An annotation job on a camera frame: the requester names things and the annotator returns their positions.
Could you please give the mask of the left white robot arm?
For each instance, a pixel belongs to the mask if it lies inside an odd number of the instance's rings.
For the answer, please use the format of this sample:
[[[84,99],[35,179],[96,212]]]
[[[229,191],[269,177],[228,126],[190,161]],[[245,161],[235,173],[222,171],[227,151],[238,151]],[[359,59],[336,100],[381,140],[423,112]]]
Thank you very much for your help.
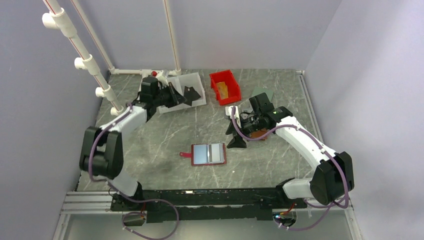
[[[109,123],[85,130],[79,168],[91,182],[104,182],[124,197],[129,209],[139,209],[144,203],[143,187],[124,170],[124,138],[147,123],[158,107],[172,108],[188,102],[172,83],[164,84],[151,75],[143,78],[137,97],[123,113]]]

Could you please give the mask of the red card holder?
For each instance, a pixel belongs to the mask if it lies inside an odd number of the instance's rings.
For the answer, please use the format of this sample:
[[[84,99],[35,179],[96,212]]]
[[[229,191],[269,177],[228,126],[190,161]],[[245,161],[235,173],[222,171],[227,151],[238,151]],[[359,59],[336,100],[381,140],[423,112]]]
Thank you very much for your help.
[[[190,152],[180,152],[179,156],[190,159],[192,166],[215,166],[227,163],[224,143],[192,144]]]

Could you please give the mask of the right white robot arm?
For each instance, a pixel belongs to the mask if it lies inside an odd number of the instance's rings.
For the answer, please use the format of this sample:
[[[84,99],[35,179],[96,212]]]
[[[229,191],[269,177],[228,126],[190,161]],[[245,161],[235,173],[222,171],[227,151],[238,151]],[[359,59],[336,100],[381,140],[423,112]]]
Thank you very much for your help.
[[[251,113],[239,112],[235,105],[225,109],[230,121],[225,133],[232,135],[227,147],[246,148],[248,141],[275,134],[297,150],[313,171],[310,178],[290,178],[280,183],[276,203],[287,208],[295,199],[314,199],[322,206],[346,207],[349,192],[354,189],[351,156],[326,146],[303,127],[290,110],[275,107],[265,93],[251,97],[249,102]]]

